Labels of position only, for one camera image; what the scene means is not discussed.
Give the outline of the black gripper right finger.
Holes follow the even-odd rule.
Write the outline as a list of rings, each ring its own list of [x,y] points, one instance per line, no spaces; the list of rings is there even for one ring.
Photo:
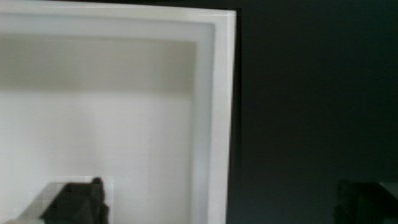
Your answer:
[[[398,224],[398,197],[379,182],[339,181],[334,224]]]

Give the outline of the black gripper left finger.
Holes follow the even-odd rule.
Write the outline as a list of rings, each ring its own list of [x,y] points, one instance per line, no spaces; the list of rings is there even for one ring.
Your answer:
[[[43,212],[45,224],[108,224],[110,208],[100,177],[89,183],[68,183]]]

